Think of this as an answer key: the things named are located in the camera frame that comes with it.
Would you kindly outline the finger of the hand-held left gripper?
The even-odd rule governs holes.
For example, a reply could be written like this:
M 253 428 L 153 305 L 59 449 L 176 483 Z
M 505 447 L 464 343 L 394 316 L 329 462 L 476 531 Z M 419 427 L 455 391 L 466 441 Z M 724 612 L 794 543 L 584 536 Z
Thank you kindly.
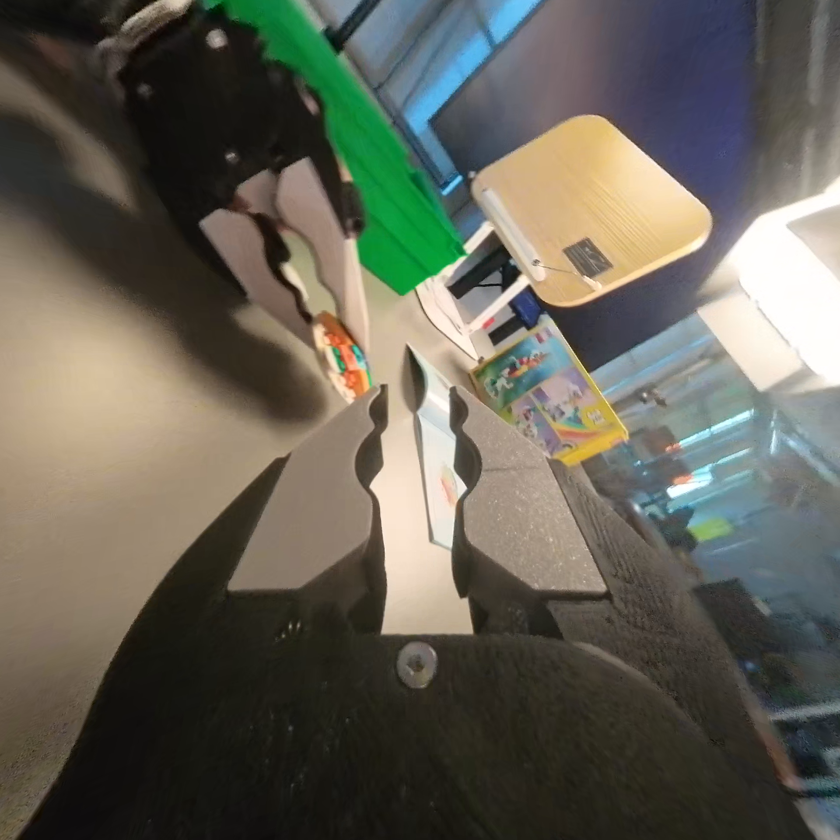
M 200 228 L 247 299 L 315 348 L 308 294 L 273 222 L 260 213 L 218 209 L 201 221 Z
M 309 247 L 316 277 L 330 294 L 335 315 L 365 354 L 371 353 L 370 319 L 355 237 L 344 231 L 311 160 L 278 176 L 275 207 L 280 221 Z

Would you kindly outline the white metal stand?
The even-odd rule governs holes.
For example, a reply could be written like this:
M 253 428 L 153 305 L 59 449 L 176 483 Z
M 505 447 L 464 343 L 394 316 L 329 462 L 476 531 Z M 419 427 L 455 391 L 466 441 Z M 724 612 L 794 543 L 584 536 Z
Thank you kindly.
M 508 237 L 489 221 L 478 226 L 465 253 L 415 289 L 423 314 L 458 351 L 480 361 L 493 348 L 490 334 L 510 320 L 511 303 L 546 280 L 548 271 L 518 233 Z

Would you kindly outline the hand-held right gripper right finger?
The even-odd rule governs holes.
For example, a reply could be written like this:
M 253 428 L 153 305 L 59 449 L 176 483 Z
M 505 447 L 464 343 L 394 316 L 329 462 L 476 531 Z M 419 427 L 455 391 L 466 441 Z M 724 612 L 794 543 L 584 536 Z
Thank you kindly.
M 449 391 L 458 500 L 455 588 L 475 602 L 598 601 L 606 582 L 541 449 L 460 386 Z

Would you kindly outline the round colourful lego model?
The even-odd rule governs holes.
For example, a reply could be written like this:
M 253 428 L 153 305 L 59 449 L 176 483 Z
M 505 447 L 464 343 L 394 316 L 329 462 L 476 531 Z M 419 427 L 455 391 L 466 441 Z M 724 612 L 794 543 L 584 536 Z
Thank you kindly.
M 352 404 L 374 386 L 364 352 L 334 315 L 319 313 L 312 324 L 312 337 L 324 374 L 346 403 Z

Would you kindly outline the open lego instruction booklet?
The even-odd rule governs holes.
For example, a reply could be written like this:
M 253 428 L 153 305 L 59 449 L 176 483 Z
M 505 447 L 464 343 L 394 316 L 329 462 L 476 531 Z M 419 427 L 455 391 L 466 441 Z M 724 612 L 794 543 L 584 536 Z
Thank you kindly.
M 431 543 L 452 550 L 455 515 L 466 485 L 455 468 L 456 436 L 450 425 L 451 382 L 411 344 L 407 369 L 414 389 L 414 427 Z

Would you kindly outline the yellow lego set box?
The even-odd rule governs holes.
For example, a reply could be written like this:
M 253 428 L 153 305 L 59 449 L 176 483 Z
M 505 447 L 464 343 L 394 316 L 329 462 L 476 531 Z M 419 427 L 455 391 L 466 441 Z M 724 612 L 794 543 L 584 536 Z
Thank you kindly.
M 550 459 L 575 466 L 628 442 L 612 405 L 554 321 L 542 315 L 469 373 L 478 398 Z

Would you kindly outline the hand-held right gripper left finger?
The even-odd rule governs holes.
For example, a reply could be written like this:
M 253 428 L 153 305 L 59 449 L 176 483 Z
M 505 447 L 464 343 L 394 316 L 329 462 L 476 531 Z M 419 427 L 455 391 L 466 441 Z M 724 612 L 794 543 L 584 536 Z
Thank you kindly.
M 374 386 L 285 458 L 230 595 L 278 595 L 305 613 L 334 608 L 358 632 L 382 630 L 385 549 L 371 485 L 384 463 L 388 396 Z

